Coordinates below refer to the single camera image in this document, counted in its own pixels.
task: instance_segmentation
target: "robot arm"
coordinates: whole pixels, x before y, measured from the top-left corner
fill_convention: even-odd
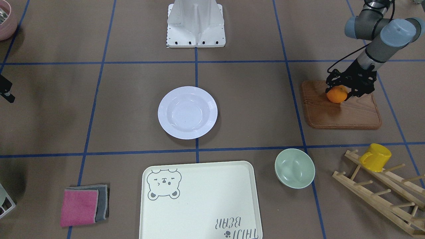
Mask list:
[[[326,79],[329,86],[326,93],[337,85],[351,88],[346,100],[372,93],[379,67],[424,34],[425,22],[422,19],[384,19],[392,3],[390,0],[365,1],[359,16],[348,20],[345,28],[348,37],[372,42],[344,72],[337,69],[330,72]]]

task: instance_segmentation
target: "gray cloth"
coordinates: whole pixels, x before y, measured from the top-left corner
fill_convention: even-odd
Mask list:
[[[69,187],[66,189],[99,190],[99,199],[97,200],[97,211],[95,221],[100,222],[106,219],[106,213],[108,210],[108,186],[106,184]]]

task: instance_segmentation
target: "light green bowl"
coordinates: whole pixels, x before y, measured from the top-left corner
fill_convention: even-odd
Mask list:
[[[288,148],[277,156],[275,173],[284,185],[299,189],[311,184],[316,170],[312,159],[306,153],[296,148]]]

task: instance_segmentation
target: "white bowl-shaped plate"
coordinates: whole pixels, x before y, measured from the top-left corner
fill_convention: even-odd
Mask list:
[[[275,161],[278,179],[291,188],[305,188],[315,178],[316,170],[310,156],[296,148],[280,152]]]
[[[161,127],[179,139],[196,139],[214,126],[217,104],[201,88],[183,86],[170,91],[161,100],[158,119]]]

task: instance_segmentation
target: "pink cloth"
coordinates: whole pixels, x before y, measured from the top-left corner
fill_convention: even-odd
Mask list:
[[[98,190],[65,189],[60,226],[95,223]]]

